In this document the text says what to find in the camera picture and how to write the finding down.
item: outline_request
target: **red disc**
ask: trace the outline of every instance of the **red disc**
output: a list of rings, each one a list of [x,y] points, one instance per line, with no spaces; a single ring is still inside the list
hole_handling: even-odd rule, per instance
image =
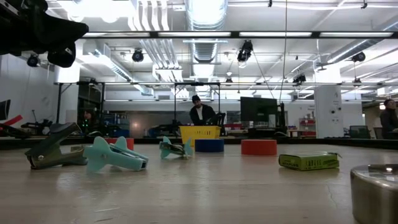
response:
[[[276,140],[247,139],[241,141],[242,155],[274,156],[277,154]]]

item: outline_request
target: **light blue staple remover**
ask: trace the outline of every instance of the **light blue staple remover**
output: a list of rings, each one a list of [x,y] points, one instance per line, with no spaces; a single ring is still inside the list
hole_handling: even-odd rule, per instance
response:
[[[163,141],[159,143],[159,149],[161,151],[160,158],[166,158],[170,153],[178,156],[183,156],[184,158],[188,158],[188,156],[193,155],[193,151],[191,148],[191,139],[185,143],[184,147],[180,145],[173,145],[170,140],[164,136]]]
[[[92,146],[86,146],[83,156],[88,159],[87,171],[97,172],[106,164],[140,171],[146,169],[148,157],[127,148],[126,138],[120,137],[115,144],[108,144],[96,137]]]

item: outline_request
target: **blue cylinder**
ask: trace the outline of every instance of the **blue cylinder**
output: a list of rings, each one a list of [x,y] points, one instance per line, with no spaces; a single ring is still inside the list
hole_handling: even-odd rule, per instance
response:
[[[224,152],[224,139],[196,139],[195,152]]]

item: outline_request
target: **red cylinder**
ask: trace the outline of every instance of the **red cylinder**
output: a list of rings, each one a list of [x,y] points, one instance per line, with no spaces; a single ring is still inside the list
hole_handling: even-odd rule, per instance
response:
[[[242,155],[274,156],[277,154],[276,140],[247,139],[241,141]]]
[[[117,140],[118,140],[117,138],[106,138],[105,139],[105,141],[108,144],[111,144],[111,143],[115,144]],[[126,141],[127,141],[127,148],[133,151],[134,150],[134,139],[133,138],[126,138]]]

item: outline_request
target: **man in black jacket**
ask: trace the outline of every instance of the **man in black jacket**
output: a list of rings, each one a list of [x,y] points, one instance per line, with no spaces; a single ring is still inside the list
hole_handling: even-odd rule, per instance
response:
[[[384,101],[386,109],[380,114],[382,136],[384,139],[398,139],[398,117],[396,103],[392,99]]]
[[[201,103],[199,96],[193,96],[192,103],[195,106],[193,106],[193,108],[189,112],[189,115],[195,126],[205,125],[209,119],[216,115],[211,106],[207,106]]]

